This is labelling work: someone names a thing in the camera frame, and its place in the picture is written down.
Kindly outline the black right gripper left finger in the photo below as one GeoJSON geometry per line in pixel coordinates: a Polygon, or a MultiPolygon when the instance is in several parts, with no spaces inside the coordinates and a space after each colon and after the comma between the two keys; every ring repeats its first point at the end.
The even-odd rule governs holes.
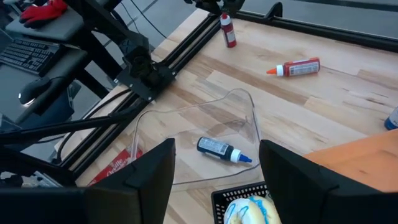
{"type": "Polygon", "coordinates": [[[175,174],[168,138],[85,191],[87,224],[163,224],[175,174]]]}

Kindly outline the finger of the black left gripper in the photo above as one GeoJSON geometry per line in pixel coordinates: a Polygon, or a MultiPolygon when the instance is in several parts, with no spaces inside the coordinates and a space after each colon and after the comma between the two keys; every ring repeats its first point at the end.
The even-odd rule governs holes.
{"type": "Polygon", "coordinates": [[[208,11],[212,14],[221,14],[219,2],[221,0],[185,0],[187,4],[194,4],[195,7],[208,11]]]}
{"type": "Polygon", "coordinates": [[[243,6],[245,0],[223,0],[222,12],[234,16],[243,6]]]}

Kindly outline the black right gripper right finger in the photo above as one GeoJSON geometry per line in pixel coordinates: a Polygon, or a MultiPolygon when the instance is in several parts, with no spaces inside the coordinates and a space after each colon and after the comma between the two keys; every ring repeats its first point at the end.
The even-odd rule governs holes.
{"type": "Polygon", "coordinates": [[[259,159],[282,224],[325,224],[327,195],[339,185],[320,165],[270,140],[260,142],[259,159]]]}

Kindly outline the dark red paint bottle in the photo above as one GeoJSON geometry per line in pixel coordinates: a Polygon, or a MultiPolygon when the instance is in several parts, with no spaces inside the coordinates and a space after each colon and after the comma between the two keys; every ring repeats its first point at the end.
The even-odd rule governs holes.
{"type": "Polygon", "coordinates": [[[237,41],[234,34],[233,23],[230,16],[225,12],[220,16],[220,25],[227,48],[235,47],[237,41]]]}

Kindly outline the white frosted toy donut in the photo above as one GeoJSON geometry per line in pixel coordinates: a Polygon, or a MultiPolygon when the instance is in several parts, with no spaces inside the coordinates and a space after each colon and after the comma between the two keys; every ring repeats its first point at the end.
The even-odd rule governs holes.
{"type": "Polygon", "coordinates": [[[282,224],[273,201],[251,196],[233,200],[227,207],[224,224],[282,224]]]}

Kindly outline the small blue paint bottle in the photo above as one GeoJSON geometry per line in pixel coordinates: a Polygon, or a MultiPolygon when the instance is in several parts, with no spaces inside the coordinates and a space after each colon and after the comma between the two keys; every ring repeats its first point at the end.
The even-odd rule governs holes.
{"type": "Polygon", "coordinates": [[[230,144],[210,139],[207,137],[201,137],[197,142],[197,151],[204,154],[215,156],[224,161],[230,161],[233,163],[251,163],[252,159],[244,155],[240,149],[236,149],[230,144]]]}
{"type": "Polygon", "coordinates": [[[398,129],[398,106],[393,110],[393,112],[386,118],[384,122],[384,127],[387,130],[398,129]]]}

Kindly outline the red bottle orange cap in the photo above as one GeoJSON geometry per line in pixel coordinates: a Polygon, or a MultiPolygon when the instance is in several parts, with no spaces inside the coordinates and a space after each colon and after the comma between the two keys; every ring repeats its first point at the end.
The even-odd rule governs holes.
{"type": "Polygon", "coordinates": [[[320,59],[315,57],[306,60],[285,62],[284,64],[277,65],[276,68],[268,70],[266,73],[278,77],[293,77],[318,73],[319,70],[320,59]]]}

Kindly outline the black mesh tray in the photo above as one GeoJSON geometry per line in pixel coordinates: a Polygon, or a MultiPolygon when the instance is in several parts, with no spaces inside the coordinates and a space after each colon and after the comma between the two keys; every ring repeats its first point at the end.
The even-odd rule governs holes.
{"type": "Polygon", "coordinates": [[[224,213],[228,205],[238,198],[248,198],[250,196],[265,197],[269,194],[265,182],[256,182],[224,190],[217,190],[211,193],[214,224],[223,224],[224,213]]]}

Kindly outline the clear plastic container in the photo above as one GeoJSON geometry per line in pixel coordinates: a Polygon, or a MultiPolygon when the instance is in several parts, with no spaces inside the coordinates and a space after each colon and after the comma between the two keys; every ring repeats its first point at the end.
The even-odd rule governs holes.
{"type": "Polygon", "coordinates": [[[147,153],[167,138],[175,139],[173,190],[199,189],[250,182],[259,177],[259,140],[255,106],[248,91],[177,110],[144,112],[136,122],[132,149],[147,153]],[[251,163],[233,163],[197,151],[201,137],[240,149],[251,163]]]}

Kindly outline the black metal stand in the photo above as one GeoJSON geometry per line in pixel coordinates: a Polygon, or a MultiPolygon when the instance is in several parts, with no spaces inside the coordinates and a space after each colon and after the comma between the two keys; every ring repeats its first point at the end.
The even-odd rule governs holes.
{"type": "Polygon", "coordinates": [[[38,140],[58,134],[71,133],[84,129],[101,128],[113,124],[119,124],[122,121],[126,121],[128,118],[135,118],[136,116],[137,113],[125,110],[108,116],[81,119],[78,121],[42,126],[39,128],[22,129],[19,131],[2,133],[0,134],[0,147],[11,144],[22,144],[24,142],[38,140]]]}

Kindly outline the black computer mouse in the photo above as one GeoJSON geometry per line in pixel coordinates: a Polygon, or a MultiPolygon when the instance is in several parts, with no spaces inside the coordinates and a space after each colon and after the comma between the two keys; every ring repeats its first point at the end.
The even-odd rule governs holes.
{"type": "Polygon", "coordinates": [[[43,92],[45,92],[50,86],[50,79],[48,77],[42,77],[35,81],[28,83],[22,88],[18,94],[18,99],[22,105],[31,104],[36,98],[38,98],[43,92]]]}

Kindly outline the grey flat tray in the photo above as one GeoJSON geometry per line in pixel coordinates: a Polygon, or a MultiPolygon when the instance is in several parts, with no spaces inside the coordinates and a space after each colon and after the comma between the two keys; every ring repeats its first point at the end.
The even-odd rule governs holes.
{"type": "Polygon", "coordinates": [[[14,19],[6,26],[6,30],[31,37],[66,41],[83,26],[83,18],[72,8],[68,8],[61,17],[39,29],[26,28],[18,19],[14,19]]]}

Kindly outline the grey computer desk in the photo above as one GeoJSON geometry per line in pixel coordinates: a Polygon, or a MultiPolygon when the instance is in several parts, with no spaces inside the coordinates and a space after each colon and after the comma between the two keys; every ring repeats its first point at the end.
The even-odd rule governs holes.
{"type": "Polygon", "coordinates": [[[61,123],[73,114],[68,87],[90,62],[83,50],[68,49],[45,75],[50,86],[29,106],[20,103],[22,89],[38,77],[8,65],[0,65],[0,114],[22,128],[61,123]]]}

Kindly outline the red glove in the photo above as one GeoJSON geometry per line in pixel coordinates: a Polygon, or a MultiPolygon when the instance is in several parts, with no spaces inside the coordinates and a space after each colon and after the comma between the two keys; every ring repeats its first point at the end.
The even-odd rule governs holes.
{"type": "Polygon", "coordinates": [[[19,22],[26,28],[39,29],[59,18],[68,5],[63,0],[49,0],[47,5],[29,6],[20,16],[19,22]]]}

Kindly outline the black computer keyboard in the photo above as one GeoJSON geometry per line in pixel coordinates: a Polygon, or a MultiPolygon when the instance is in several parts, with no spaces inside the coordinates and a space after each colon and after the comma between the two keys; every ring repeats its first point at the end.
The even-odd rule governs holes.
{"type": "Polygon", "coordinates": [[[44,77],[63,56],[65,49],[59,44],[14,39],[0,50],[0,63],[44,77]]]}

